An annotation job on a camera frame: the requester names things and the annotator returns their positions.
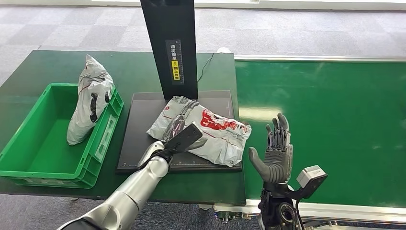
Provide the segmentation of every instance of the package with red print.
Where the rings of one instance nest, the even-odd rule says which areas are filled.
[[[182,96],[173,97],[147,133],[163,140],[164,133],[173,118],[185,111],[191,102]],[[185,116],[185,127],[194,122],[207,138],[204,146],[190,152],[214,164],[232,167],[242,159],[245,142],[251,134],[251,127],[234,119],[214,114],[201,105],[194,106]]]

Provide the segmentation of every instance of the black scale platform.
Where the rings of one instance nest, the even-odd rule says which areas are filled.
[[[215,114],[234,118],[230,91],[202,91],[199,92],[198,101]],[[116,173],[132,173],[144,151],[156,141],[146,131],[157,119],[167,102],[160,92],[133,94]],[[234,167],[217,165],[189,152],[176,154],[169,167],[170,172],[241,170],[241,162]]]

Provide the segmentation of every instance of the white package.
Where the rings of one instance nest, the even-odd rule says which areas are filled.
[[[170,121],[176,117],[190,99],[183,96],[173,97],[156,119],[147,133],[162,140]],[[214,164],[232,167],[242,159],[245,142],[251,134],[251,127],[234,119],[212,113],[201,105],[193,108],[186,118],[185,127],[195,122],[207,138],[204,146],[189,152],[205,158]]]
[[[86,66],[79,76],[78,103],[68,126],[69,145],[79,144],[86,138],[112,98],[112,89],[112,77],[104,66],[86,55]]]

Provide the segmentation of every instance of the black sign stand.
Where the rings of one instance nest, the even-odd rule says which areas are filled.
[[[234,118],[233,103],[230,91],[200,91],[199,102],[214,113]],[[164,109],[167,102],[160,92],[139,92],[133,94],[128,115],[123,145],[115,172],[118,174],[133,173],[145,150],[156,141],[146,131]],[[213,164],[189,152],[173,156],[169,172],[212,172],[212,171],[241,171],[242,163],[234,167]]]
[[[141,0],[165,100],[197,99],[193,0]]]

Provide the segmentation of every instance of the cable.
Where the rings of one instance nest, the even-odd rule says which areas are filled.
[[[291,214],[291,216],[294,217],[295,215],[294,215],[294,207],[293,207],[293,205],[292,205],[291,208],[293,210],[293,215]],[[292,230],[296,229],[296,224],[297,224],[296,218],[292,218]]]
[[[300,202],[300,199],[296,200],[297,218],[299,219],[300,227],[302,228],[302,230],[305,230],[305,227],[303,226],[302,218],[300,217],[300,213],[299,213],[299,202]]]
[[[139,170],[145,168],[145,166],[148,164],[148,162],[149,162],[152,158],[154,158],[154,157],[156,157],[156,156],[159,156],[160,154],[162,154],[162,153],[164,153],[164,152],[167,152],[167,151],[169,151],[169,149],[164,149],[164,150],[162,150],[162,151],[159,151],[159,152],[157,152],[157,153],[152,154],[151,157],[149,157],[144,163],[142,163],[139,167],[137,167],[134,172],[137,172],[137,171],[139,171]]]
[[[206,61],[206,64],[203,66],[203,69],[202,69],[202,74],[201,74],[200,77],[197,79],[197,82],[199,82],[200,79],[202,79],[202,77],[203,77],[203,72],[204,72],[204,68],[205,68],[206,65],[212,60],[213,56],[214,56],[214,53],[212,53],[212,56]]]

